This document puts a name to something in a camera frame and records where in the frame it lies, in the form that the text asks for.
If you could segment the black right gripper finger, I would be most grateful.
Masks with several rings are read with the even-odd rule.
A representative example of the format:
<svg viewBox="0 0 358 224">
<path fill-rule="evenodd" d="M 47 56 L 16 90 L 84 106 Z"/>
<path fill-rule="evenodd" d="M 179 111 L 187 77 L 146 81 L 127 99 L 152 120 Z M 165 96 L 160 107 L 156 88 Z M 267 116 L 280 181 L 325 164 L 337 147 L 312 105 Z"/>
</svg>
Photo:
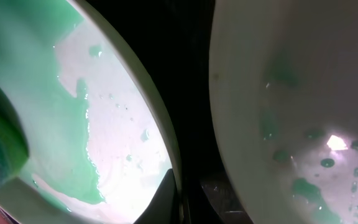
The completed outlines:
<svg viewBox="0 0 358 224">
<path fill-rule="evenodd" d="M 179 224 L 179 198 L 173 170 L 167 170 L 155 195 L 134 224 Z"/>
</svg>

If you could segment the mint green plate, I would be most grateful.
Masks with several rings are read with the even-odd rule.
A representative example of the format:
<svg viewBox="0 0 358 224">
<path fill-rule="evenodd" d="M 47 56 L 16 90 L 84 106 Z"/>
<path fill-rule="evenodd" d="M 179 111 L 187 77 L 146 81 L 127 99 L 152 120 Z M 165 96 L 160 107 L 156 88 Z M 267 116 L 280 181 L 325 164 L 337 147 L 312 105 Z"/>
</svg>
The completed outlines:
<svg viewBox="0 0 358 224">
<path fill-rule="evenodd" d="M 358 0 L 217 1 L 209 97 L 254 223 L 358 223 Z"/>
<path fill-rule="evenodd" d="M 29 158 L 0 187 L 19 223 L 134 223 L 180 155 L 134 51 L 86 1 L 0 1 L 0 89 Z"/>
</svg>

